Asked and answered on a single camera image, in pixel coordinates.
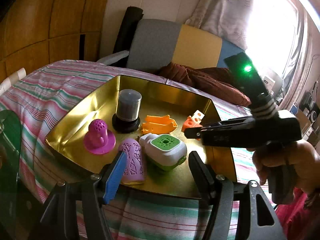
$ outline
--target green light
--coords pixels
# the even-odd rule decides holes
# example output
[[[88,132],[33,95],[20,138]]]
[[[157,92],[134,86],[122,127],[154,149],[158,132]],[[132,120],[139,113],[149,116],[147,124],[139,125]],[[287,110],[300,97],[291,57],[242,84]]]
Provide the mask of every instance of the green light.
[[[250,65],[247,65],[244,67],[244,71],[246,71],[246,72],[250,72],[251,70],[252,70],[252,66],[250,66]]]

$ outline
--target black vertical slot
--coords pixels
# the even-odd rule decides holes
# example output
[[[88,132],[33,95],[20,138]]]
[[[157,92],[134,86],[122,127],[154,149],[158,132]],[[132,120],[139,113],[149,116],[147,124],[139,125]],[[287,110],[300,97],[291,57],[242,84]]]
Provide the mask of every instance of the black vertical slot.
[[[84,41],[85,41],[85,34],[80,34],[79,60],[84,60]]]

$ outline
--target blue gripper pad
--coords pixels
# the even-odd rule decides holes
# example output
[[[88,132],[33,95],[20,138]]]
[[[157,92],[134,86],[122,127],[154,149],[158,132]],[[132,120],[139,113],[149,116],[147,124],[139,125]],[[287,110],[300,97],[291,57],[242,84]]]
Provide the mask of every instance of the blue gripper pad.
[[[105,204],[108,204],[109,201],[115,197],[120,181],[122,179],[126,164],[127,164],[127,155],[124,154],[124,152],[122,152],[113,170],[111,171],[111,174],[108,180],[106,181],[106,191],[103,196],[103,200]]]

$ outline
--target clear plastic container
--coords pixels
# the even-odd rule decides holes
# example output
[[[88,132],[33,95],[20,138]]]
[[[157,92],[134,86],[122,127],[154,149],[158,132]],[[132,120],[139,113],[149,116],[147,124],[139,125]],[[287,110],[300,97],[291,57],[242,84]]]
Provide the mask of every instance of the clear plastic container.
[[[139,115],[141,94],[133,89],[124,89],[119,92],[116,116],[122,121],[132,122]]]

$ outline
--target striped tablecloth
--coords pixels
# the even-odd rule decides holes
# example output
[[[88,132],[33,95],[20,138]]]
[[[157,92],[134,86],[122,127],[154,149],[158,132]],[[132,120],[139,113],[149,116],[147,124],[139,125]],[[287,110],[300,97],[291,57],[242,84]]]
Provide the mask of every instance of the striped tablecloth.
[[[117,75],[129,75],[169,84],[211,98],[222,120],[248,115],[234,106],[199,90],[131,69],[100,63],[64,60],[44,66],[17,82],[0,97],[0,109],[11,109],[20,118],[22,146],[20,177],[41,202],[58,180],[73,182],[75,174],[58,163],[44,142],[55,124],[82,98]],[[257,179],[252,153],[232,149],[238,181]],[[104,206],[115,239],[201,239],[210,215],[196,200],[146,195],[134,190],[119,190],[115,200]],[[234,239],[238,203],[234,203],[229,239]],[[85,236],[81,208],[79,231]]]

